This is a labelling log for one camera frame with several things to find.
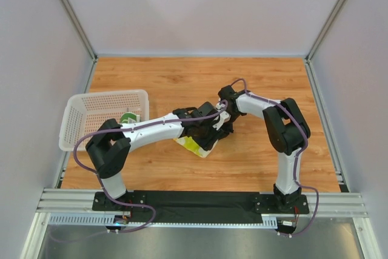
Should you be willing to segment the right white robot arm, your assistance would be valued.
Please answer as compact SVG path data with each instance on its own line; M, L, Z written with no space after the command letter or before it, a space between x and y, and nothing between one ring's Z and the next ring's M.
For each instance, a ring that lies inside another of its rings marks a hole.
M278 174L273 194L253 198L256 211L262 214L307 214L309 206L301 193L299 172L302 151L310 138L310 129L296 101L265 99L244 90L236 92L231 85L223 87L218 96L228 102L230 121L223 129L232 130L239 116L251 114L264 120L269 141L278 156Z

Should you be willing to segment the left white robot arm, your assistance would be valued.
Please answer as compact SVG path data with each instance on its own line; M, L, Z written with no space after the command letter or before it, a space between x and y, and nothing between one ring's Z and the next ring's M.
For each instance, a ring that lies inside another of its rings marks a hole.
M213 106L176 109L161 118L133 124L119 124L115 119L104 122L86 144L106 196L122 199L127 193L121 171L127 155L143 146L163 140L175 140L201 158L213 150L226 134L222 126L230 120L227 102Z

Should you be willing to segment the lime yellow towel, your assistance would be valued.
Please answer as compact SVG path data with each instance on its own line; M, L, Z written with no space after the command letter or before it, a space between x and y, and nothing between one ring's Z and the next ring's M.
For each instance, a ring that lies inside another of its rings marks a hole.
M204 150L202 147L197 144L192 137L181 137L181 138L175 138L174 141L178 143L180 146L185 148L191 153L194 153L196 156L200 158L206 158L210 155L210 153L213 151L215 146L217 145L217 141L213 144L213 146L210 148L210 150Z

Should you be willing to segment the green dinosaur pattern towel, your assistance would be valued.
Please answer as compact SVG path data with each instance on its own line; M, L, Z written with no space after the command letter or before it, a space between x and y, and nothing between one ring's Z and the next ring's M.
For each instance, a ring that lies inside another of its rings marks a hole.
M141 121L141 116L133 112L123 113L119 119L120 124L138 123L140 121Z

